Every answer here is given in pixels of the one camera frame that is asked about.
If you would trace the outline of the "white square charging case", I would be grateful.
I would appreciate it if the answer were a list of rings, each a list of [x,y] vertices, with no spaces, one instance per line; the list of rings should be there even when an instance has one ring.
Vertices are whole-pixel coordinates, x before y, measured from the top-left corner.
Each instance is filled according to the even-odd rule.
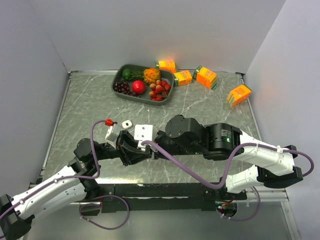
[[[130,129],[133,126],[133,123],[131,120],[125,120],[121,123],[121,126],[123,129],[127,130]]]

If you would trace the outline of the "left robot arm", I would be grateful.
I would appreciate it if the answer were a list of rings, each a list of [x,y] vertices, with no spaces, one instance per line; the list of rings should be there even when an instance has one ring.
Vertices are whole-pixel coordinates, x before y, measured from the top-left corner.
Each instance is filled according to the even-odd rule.
[[[126,130],[116,134],[114,141],[98,143],[81,139],[75,157],[52,177],[35,187],[0,198],[0,228],[6,240],[17,240],[28,233],[34,218],[54,212],[73,202],[93,201],[100,192],[99,160],[119,158],[125,166],[134,165],[152,156],[149,145],[139,147],[138,141]]]

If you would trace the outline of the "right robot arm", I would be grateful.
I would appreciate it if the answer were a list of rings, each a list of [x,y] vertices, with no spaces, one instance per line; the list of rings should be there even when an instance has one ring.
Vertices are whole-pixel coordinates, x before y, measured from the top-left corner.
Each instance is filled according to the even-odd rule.
[[[195,118],[176,115],[155,141],[146,144],[204,186],[218,190],[223,199],[256,186],[287,188],[304,178],[301,168],[295,165],[298,152],[293,145],[273,146],[227,123],[202,125]],[[226,161],[219,183],[210,183],[176,159],[182,155]]]

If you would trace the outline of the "dark purple grapes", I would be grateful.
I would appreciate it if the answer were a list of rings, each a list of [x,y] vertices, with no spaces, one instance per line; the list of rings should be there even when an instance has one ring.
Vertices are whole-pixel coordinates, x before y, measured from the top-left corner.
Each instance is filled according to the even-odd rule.
[[[113,90],[117,93],[120,93],[120,94],[139,98],[139,95],[137,93],[135,93],[133,90],[131,90],[129,83],[125,80],[117,81],[114,84]]]

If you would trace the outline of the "red pomegranate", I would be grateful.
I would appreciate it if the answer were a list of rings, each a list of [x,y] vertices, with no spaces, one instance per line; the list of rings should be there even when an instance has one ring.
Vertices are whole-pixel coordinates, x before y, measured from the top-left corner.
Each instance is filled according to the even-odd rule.
[[[141,95],[146,91],[146,86],[143,81],[141,80],[136,80],[132,83],[131,89],[134,93],[137,95]]]

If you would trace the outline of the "orange box middle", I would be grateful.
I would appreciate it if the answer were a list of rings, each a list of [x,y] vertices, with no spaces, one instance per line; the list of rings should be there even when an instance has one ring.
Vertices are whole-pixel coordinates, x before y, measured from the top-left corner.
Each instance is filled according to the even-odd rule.
[[[174,86],[183,86],[192,82],[192,75],[189,70],[183,70],[174,73]]]

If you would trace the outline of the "orange striped sponge box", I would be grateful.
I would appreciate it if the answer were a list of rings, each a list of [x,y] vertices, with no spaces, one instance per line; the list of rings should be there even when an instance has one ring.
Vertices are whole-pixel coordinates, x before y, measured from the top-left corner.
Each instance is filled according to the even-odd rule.
[[[232,89],[226,100],[229,104],[229,107],[232,109],[236,105],[242,103],[251,95],[252,90],[245,84],[239,85],[236,88]]]

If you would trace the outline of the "orange sponge box near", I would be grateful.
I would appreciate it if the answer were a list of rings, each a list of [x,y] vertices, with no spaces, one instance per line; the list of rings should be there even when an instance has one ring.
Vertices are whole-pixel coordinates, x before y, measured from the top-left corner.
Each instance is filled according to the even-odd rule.
[[[193,72],[192,78],[203,86],[213,90],[217,85],[218,76],[212,70],[200,65]]]

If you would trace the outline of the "green pepper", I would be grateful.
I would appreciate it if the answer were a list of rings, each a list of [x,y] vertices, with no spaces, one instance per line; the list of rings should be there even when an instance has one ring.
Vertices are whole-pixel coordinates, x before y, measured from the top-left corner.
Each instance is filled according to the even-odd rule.
[[[132,79],[132,70],[129,69],[129,68],[125,68],[123,71],[122,71],[122,78],[125,80],[125,81],[130,81]]]

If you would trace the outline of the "dark grey fruit tray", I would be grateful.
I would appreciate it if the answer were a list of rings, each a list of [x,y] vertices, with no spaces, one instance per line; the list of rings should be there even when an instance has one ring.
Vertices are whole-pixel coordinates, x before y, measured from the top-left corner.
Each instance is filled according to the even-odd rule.
[[[119,98],[162,106],[167,104],[174,90],[173,73],[136,64],[125,64],[115,74],[111,90]]]

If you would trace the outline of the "orange pineapple toy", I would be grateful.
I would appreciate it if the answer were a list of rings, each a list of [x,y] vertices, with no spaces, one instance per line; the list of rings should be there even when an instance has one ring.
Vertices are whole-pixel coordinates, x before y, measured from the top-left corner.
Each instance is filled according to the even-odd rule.
[[[147,84],[154,84],[156,81],[161,80],[161,72],[158,68],[146,68],[142,72],[142,76],[144,81]]]

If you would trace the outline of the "orange box back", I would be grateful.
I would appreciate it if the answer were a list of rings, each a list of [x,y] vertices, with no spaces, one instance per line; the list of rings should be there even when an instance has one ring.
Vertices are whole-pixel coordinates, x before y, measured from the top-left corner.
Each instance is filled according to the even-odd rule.
[[[171,73],[176,73],[177,72],[177,66],[174,61],[156,61],[155,64],[156,68],[169,71]]]

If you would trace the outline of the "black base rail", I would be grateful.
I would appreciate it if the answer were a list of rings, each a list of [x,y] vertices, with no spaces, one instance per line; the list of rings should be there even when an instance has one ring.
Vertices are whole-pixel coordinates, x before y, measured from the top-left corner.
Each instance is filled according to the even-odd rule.
[[[247,193],[228,193],[224,188],[211,189],[201,183],[112,183],[99,184],[94,195],[79,200],[84,203],[102,202],[103,213],[126,211],[193,210],[215,211],[216,204],[244,201]]]

